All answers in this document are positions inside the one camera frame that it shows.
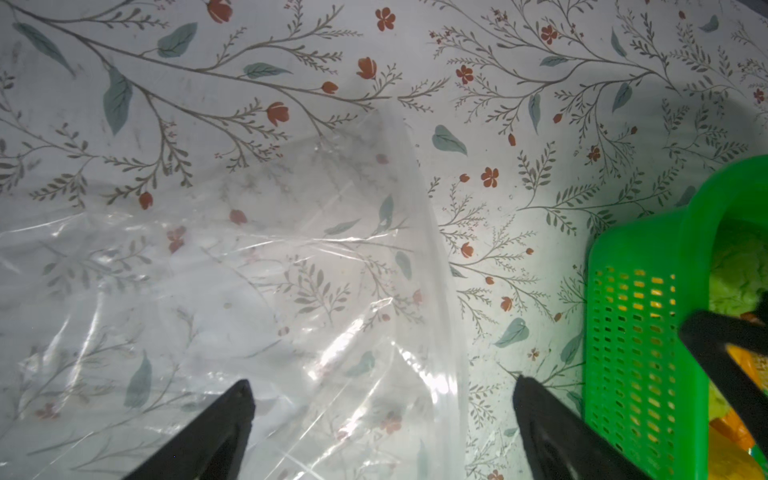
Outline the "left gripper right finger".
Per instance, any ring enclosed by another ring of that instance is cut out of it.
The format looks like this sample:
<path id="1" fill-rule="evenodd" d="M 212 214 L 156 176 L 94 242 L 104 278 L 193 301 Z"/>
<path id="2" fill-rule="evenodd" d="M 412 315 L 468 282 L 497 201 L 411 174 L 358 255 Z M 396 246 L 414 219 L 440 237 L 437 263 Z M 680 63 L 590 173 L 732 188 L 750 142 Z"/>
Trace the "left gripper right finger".
<path id="1" fill-rule="evenodd" d="M 535 480 L 648 477 L 535 379 L 517 380 L 512 404 Z"/>

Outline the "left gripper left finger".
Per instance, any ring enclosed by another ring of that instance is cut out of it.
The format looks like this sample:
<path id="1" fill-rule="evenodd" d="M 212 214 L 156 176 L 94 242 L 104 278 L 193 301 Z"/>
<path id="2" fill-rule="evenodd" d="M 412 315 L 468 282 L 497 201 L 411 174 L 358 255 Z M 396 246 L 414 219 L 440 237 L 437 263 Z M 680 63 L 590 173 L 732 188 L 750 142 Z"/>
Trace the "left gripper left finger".
<path id="1" fill-rule="evenodd" d="M 235 382 L 127 478 L 236 479 L 255 412 L 249 381 Z"/>

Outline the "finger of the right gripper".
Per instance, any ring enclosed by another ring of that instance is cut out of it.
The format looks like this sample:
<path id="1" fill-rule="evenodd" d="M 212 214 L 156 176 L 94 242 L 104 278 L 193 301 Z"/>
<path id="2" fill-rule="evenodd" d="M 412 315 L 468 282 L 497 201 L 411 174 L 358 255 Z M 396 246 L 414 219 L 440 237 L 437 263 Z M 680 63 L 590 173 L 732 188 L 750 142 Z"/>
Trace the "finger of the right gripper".
<path id="1" fill-rule="evenodd" d="M 690 315 L 679 337 L 709 379 L 740 416 L 762 453 L 767 452 L 767 395 L 729 355 L 736 346 L 767 353 L 767 327 L 709 311 Z"/>

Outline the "clear zip top bag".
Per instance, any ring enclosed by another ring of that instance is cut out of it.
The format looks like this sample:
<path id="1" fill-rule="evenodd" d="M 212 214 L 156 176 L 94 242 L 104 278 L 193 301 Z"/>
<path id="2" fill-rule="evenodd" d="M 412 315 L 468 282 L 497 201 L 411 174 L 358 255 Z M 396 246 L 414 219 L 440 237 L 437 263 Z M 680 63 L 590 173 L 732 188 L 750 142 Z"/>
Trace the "clear zip top bag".
<path id="1" fill-rule="evenodd" d="M 127 475 L 235 382 L 238 479 L 458 479 L 448 262 L 400 111 L 142 201 L 1 200 L 1 475 Z"/>

